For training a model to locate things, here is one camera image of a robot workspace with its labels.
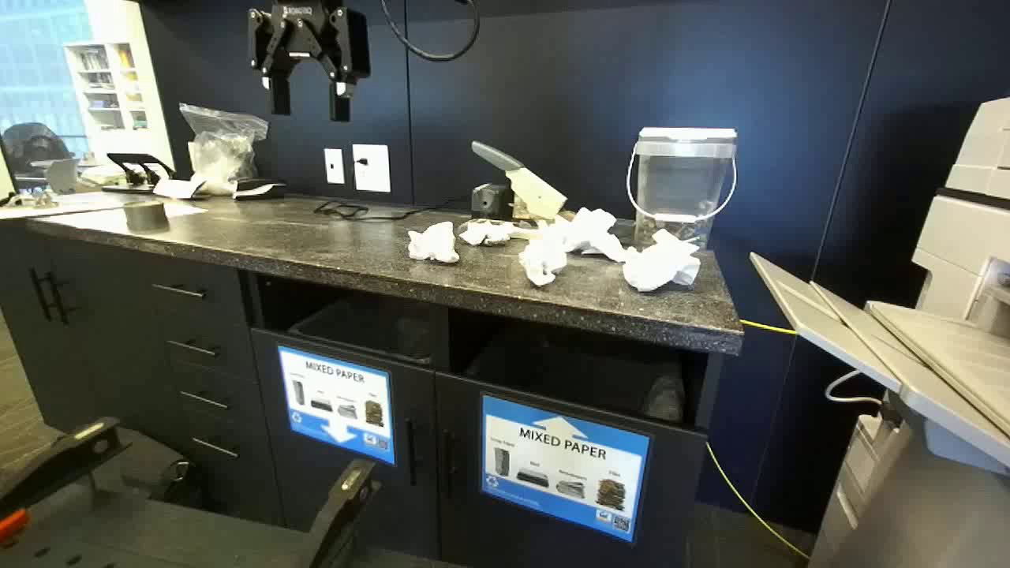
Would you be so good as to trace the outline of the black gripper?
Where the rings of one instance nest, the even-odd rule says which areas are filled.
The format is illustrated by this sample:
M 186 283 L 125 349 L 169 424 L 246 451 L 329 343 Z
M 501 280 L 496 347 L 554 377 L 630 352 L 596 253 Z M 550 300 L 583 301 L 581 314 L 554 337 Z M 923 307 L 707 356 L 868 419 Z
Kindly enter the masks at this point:
M 274 0 L 250 13 L 250 67 L 268 75 L 270 112 L 289 112 L 289 68 L 316 60 L 330 75 L 329 112 L 350 118 L 352 82 L 369 75 L 367 16 L 344 0 Z

